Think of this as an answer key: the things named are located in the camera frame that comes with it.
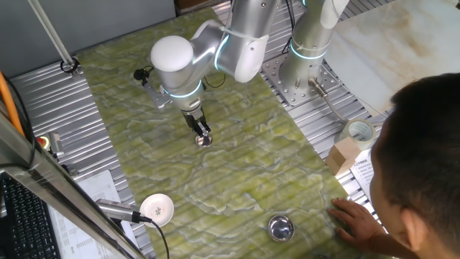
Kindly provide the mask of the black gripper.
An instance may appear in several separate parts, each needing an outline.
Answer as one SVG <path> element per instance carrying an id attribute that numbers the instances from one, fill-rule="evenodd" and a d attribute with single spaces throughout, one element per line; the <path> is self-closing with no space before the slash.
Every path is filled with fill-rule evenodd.
<path id="1" fill-rule="evenodd" d="M 188 126 L 197 134 L 197 136 L 210 138 L 210 128 L 206 124 L 206 117 L 202 107 L 197 109 L 181 111 Z"/>

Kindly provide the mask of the person bare hand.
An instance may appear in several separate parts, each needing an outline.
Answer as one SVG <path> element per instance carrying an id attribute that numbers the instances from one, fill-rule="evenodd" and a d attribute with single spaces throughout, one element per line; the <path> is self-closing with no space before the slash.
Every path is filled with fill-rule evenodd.
<path id="1" fill-rule="evenodd" d="M 332 204 L 334 208 L 329 209 L 328 213 L 340 219 L 350 231 L 338 227 L 336 234 L 362 252 L 377 252 L 376 240 L 385 236 L 386 232 L 369 211 L 362 205 L 343 198 L 333 199 Z"/>

